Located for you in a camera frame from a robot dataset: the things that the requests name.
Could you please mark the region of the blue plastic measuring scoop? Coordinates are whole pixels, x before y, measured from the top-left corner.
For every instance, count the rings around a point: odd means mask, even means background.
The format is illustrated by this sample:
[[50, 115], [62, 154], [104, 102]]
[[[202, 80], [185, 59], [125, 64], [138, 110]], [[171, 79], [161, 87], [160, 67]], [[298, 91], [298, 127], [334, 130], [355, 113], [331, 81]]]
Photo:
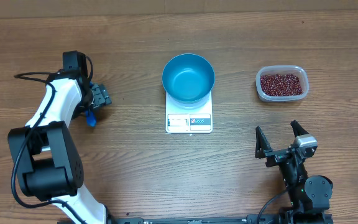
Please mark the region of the blue plastic measuring scoop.
[[96, 118], [95, 118], [94, 113], [91, 110], [85, 111], [85, 118], [86, 118], [86, 123], [88, 126], [91, 126], [91, 127], [96, 126]]

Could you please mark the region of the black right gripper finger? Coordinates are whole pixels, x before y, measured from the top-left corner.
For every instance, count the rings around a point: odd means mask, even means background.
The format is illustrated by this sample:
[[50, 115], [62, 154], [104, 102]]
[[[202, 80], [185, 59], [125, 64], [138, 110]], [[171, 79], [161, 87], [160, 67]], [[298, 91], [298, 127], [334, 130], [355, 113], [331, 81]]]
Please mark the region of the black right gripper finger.
[[272, 152], [273, 149], [270, 146], [260, 126], [256, 127], [255, 133], [256, 133], [255, 157], [258, 159], [265, 158], [266, 154]]
[[290, 125], [292, 127], [294, 137], [309, 134], [309, 132], [307, 132], [297, 120], [291, 121]]

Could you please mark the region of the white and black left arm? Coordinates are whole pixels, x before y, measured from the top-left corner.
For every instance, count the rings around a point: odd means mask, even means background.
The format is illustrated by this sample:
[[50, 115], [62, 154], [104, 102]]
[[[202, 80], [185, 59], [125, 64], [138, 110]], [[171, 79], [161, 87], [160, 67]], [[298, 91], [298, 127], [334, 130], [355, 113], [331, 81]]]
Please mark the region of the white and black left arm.
[[115, 223], [108, 208], [86, 188], [85, 172], [68, 127], [81, 113], [95, 125], [93, 89], [79, 70], [48, 73], [45, 96], [34, 116], [10, 130], [11, 192], [25, 208], [54, 205], [72, 223]]

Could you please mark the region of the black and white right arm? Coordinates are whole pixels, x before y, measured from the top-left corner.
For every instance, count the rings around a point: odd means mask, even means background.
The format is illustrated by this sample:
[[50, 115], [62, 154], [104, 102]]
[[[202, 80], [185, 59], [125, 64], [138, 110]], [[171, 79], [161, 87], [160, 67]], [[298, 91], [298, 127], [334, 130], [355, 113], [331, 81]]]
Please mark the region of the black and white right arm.
[[[266, 159], [267, 167], [280, 169], [285, 190], [271, 198], [256, 216], [257, 223], [332, 223], [331, 215], [325, 214], [330, 208], [333, 182], [323, 175], [309, 176], [304, 162], [311, 158], [318, 141], [298, 121], [290, 123], [294, 142], [286, 149], [273, 150], [261, 127], [256, 127], [255, 157]], [[282, 207], [276, 215], [264, 214], [266, 208], [276, 199], [288, 194], [291, 205]]]

